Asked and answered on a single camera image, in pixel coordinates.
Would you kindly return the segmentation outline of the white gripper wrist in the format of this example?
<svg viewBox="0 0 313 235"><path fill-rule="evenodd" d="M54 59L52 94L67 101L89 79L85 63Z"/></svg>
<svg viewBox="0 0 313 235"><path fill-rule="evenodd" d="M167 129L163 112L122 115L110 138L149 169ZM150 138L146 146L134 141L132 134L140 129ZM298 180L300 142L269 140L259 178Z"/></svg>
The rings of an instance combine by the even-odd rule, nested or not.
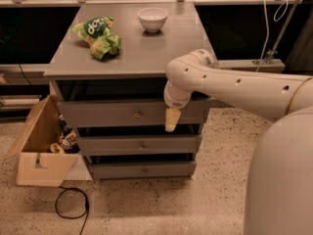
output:
<svg viewBox="0 0 313 235"><path fill-rule="evenodd" d="M181 111L189 103L192 93L180 89L167 82L164 87L163 97L165 104L169 107L165 110L165 130L172 132L181 116Z"/></svg>

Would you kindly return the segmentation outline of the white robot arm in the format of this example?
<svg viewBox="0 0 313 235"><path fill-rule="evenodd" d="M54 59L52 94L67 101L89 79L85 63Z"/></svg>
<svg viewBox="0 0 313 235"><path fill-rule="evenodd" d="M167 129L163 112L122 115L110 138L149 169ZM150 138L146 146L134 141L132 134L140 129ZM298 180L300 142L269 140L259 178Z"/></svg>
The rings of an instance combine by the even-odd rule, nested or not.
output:
<svg viewBox="0 0 313 235"><path fill-rule="evenodd" d="M272 122L248 172L244 235L313 235L313 78L222 70L199 49L165 68L165 130L194 92Z"/></svg>

